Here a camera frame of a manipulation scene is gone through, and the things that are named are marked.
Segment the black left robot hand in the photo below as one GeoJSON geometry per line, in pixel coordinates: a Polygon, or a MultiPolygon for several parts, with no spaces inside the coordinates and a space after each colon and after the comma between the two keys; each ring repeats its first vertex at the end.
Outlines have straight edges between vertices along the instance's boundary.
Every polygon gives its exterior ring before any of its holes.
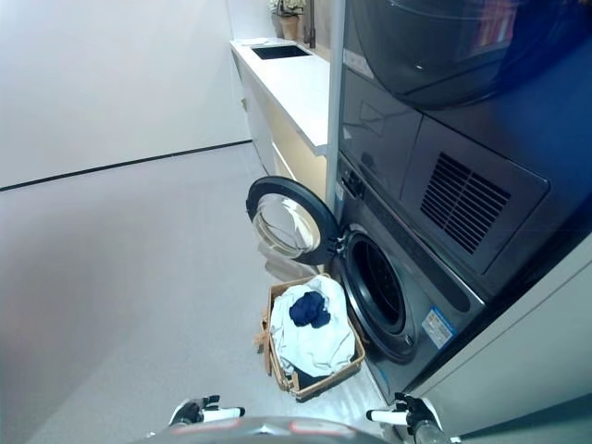
{"type": "Polygon", "coordinates": [[[245,415],[244,407],[222,407],[219,395],[189,399],[172,413],[169,426],[190,426],[198,423],[235,419],[245,415]]]}

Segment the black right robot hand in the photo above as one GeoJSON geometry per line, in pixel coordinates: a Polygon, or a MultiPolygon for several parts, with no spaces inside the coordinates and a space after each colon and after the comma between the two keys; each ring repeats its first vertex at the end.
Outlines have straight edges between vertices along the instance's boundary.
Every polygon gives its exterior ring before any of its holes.
{"type": "Polygon", "coordinates": [[[438,415],[429,400],[415,398],[402,392],[394,394],[394,403],[390,408],[368,410],[365,416],[371,422],[404,426],[412,436],[425,424],[442,430],[438,415]]]}

